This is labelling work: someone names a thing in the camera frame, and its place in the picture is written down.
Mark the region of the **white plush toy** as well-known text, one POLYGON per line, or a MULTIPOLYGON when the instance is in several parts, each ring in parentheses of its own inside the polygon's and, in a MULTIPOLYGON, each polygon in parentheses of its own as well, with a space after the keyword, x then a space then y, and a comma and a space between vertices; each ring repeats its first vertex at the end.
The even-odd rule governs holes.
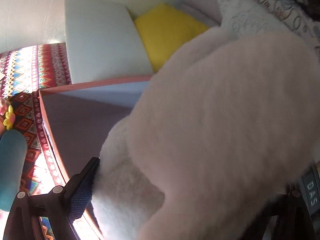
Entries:
POLYGON ((109 131, 94 215, 104 239, 237 239, 318 142, 319 60, 303 39, 211 28, 109 131))

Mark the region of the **teal glasses case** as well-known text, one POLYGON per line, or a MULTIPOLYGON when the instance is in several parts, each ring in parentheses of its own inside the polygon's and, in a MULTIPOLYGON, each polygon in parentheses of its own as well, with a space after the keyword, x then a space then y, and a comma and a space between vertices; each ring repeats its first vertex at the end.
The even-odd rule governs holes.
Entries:
POLYGON ((20 190, 27 148, 26 139, 19 131, 12 129, 3 133, 0 151, 2 211, 10 211, 16 194, 20 190))

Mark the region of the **pink storage box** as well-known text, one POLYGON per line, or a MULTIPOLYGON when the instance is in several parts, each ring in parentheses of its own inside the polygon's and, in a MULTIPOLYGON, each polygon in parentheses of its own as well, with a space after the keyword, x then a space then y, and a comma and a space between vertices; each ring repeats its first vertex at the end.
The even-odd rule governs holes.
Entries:
POLYGON ((151 185, 129 157, 124 128, 149 82, 132 77, 40 91, 43 126, 64 182, 100 158, 89 214, 104 239, 134 239, 153 207, 151 185))

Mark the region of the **yellow flower decoration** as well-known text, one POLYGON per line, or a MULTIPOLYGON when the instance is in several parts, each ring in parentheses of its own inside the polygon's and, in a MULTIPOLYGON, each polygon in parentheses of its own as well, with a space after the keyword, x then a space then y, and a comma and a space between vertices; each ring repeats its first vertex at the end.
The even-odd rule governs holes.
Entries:
POLYGON ((16 116, 14 113, 14 109, 13 109, 12 105, 9 105, 8 110, 5 113, 5 118, 3 120, 3 125, 7 131, 11 130, 13 128, 15 118, 16 118, 16 116))

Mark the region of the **pink flower decoration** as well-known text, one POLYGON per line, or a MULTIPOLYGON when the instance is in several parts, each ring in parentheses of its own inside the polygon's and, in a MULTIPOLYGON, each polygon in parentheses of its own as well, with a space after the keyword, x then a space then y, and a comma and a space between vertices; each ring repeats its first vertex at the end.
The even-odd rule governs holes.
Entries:
POLYGON ((0 100, 0 116, 4 116, 7 113, 10 106, 10 102, 5 99, 0 100))

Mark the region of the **patterned red tablecloth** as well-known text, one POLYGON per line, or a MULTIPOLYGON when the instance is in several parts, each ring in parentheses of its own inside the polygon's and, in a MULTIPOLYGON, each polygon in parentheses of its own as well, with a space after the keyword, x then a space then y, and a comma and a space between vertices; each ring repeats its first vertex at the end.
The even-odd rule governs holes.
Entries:
POLYGON ((42 44, 1 53, 1 98, 13 106, 13 128, 25 137, 27 155, 20 189, 48 193, 62 182, 46 138, 39 91, 71 84, 65 43, 42 44))

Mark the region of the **white foam block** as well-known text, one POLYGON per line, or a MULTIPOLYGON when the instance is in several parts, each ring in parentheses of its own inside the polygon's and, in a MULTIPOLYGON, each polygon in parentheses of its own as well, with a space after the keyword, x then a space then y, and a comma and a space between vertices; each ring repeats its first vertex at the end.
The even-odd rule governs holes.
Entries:
POLYGON ((126 7, 101 0, 65 0, 66 48, 72 83, 153 74, 126 7))

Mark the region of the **yellow pillow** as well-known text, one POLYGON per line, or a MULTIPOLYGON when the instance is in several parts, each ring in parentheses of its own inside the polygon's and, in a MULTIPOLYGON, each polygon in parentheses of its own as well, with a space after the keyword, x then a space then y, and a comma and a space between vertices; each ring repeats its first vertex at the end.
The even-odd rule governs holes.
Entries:
POLYGON ((209 29, 193 16, 161 3, 134 20, 154 72, 185 43, 209 29))

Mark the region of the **floral patterned quilt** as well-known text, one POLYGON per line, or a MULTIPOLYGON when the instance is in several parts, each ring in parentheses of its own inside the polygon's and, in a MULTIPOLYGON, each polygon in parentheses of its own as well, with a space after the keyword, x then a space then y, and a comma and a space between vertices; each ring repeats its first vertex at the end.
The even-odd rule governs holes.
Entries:
POLYGON ((319 26, 293 0, 254 0, 310 46, 319 47, 319 26))

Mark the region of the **white lace bedding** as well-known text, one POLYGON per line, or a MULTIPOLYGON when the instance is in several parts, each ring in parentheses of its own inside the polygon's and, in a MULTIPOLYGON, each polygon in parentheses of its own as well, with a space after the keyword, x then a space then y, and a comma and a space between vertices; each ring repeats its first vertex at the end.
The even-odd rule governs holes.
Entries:
POLYGON ((285 24, 254 0, 217 1, 222 14, 221 27, 239 37, 273 31, 289 32, 285 24))

